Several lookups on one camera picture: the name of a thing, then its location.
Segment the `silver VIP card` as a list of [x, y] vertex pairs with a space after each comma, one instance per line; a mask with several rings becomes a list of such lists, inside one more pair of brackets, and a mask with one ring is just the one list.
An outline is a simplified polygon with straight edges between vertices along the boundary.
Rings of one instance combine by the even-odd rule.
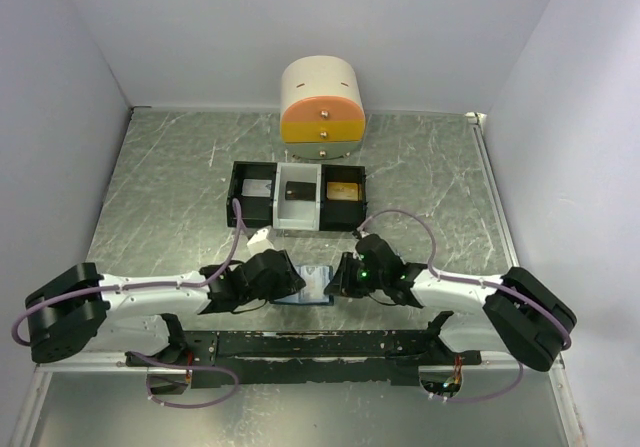
[[333, 278], [333, 268], [327, 265], [300, 265], [296, 271], [305, 286], [298, 292], [301, 304], [328, 305], [333, 301], [330, 294], [324, 292]]

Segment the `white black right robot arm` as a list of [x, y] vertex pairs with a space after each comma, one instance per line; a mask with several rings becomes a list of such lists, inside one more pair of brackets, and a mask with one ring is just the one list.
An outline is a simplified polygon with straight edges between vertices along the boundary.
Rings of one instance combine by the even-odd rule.
[[345, 253], [327, 295], [364, 298], [382, 291], [395, 305], [431, 308], [451, 315], [424, 341], [426, 357], [448, 363], [464, 351], [500, 352], [546, 372], [571, 346], [575, 313], [531, 272], [474, 276], [404, 261], [376, 234]]

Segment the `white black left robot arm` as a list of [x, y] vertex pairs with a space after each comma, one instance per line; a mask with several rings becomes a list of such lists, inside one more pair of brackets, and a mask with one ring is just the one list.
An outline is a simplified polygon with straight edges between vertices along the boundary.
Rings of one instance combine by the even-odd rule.
[[27, 345], [37, 364], [82, 352], [136, 351], [173, 366], [187, 352], [181, 318], [232, 313], [305, 285], [287, 252], [274, 249], [165, 277], [119, 277], [80, 263], [26, 298]]

